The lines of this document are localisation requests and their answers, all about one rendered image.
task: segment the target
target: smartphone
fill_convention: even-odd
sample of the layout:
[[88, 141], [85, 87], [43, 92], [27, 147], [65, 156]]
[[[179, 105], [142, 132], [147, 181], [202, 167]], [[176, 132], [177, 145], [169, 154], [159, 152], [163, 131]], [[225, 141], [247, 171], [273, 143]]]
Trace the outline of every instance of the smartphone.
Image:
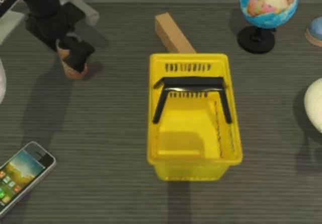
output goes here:
[[0, 218], [30, 192], [54, 167], [56, 159], [30, 142], [0, 167]]

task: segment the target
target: gray wooden surface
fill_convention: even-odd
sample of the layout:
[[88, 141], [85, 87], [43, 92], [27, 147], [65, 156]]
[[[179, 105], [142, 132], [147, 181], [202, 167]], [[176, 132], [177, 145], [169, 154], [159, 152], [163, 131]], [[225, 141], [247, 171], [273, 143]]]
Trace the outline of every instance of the gray wooden surface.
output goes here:
[[[56, 169], [2, 223], [320, 223], [322, 137], [303, 89], [321, 77], [322, 49], [304, 38], [322, 5], [300, 5], [267, 55], [242, 51], [238, 5], [97, 4], [78, 30], [97, 52], [91, 77], [70, 81], [21, 25], [0, 48], [8, 89], [0, 161], [35, 140]], [[148, 58], [165, 52], [154, 15], [170, 12], [199, 52], [228, 55], [244, 161], [221, 181], [166, 183], [146, 161]]]

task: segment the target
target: yellow basket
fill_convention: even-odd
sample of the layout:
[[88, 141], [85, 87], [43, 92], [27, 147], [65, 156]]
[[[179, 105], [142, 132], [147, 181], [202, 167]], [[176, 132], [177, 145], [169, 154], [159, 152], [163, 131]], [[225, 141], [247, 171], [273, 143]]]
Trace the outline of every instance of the yellow basket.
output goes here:
[[152, 55], [147, 159], [157, 176], [218, 180], [242, 158], [227, 56]]

